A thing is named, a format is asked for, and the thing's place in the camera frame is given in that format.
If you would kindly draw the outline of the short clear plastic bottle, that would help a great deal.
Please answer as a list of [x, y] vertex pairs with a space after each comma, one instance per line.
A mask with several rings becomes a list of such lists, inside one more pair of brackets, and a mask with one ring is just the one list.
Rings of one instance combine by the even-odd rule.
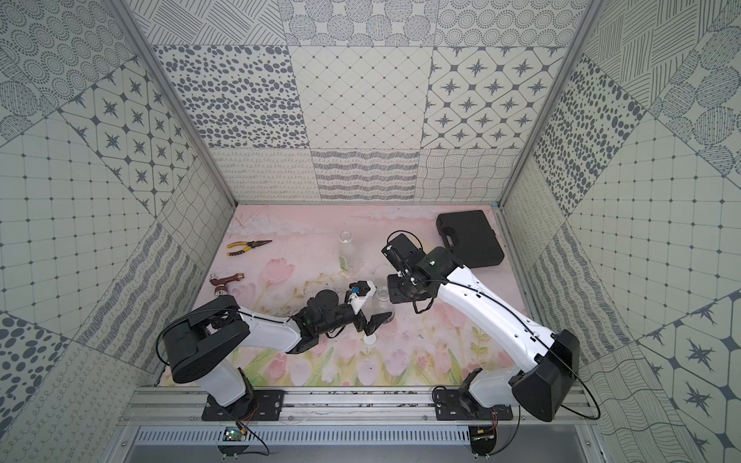
[[395, 317], [396, 310], [391, 303], [388, 287], [379, 287], [376, 290], [374, 302], [376, 303], [376, 313], [387, 314], [388, 318], [384, 320], [384, 323], [390, 323]]

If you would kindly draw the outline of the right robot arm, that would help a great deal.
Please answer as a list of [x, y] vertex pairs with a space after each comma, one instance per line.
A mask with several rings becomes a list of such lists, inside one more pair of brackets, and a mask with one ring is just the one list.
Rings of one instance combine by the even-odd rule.
[[512, 368], [479, 368], [466, 376], [455, 393], [462, 413], [474, 418], [515, 403], [542, 422], [555, 419], [577, 381], [580, 341], [573, 333], [556, 334], [521, 314], [444, 247], [427, 253], [396, 231], [381, 253], [396, 270], [389, 276], [395, 304], [443, 302], [496, 340], [513, 361]]

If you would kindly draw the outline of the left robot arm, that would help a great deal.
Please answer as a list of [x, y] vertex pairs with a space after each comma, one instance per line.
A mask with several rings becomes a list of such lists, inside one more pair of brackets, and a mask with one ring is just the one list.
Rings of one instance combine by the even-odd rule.
[[376, 287], [352, 284], [344, 296], [323, 289], [288, 318], [257, 314], [239, 306], [233, 295], [219, 295], [208, 304], [171, 322], [158, 335], [164, 343], [172, 380], [195, 383], [223, 407], [249, 399], [252, 385], [229, 357], [241, 347], [302, 354], [332, 339], [347, 326], [372, 337], [394, 316], [390, 309], [372, 306]]

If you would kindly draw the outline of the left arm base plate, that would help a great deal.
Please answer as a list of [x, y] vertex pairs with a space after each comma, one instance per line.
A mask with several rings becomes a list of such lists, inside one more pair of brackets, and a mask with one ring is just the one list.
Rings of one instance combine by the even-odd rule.
[[284, 390], [256, 390], [228, 406], [218, 404], [212, 395], [208, 395], [202, 420], [278, 422], [286, 395]]

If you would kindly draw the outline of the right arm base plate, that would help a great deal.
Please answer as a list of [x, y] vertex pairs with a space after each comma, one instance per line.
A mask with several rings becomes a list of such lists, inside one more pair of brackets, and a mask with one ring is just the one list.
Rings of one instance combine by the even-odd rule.
[[443, 386], [435, 387], [431, 392], [436, 419], [440, 422], [451, 421], [512, 421], [514, 419], [511, 405], [494, 405], [483, 407], [470, 395], [458, 389], [452, 390]]

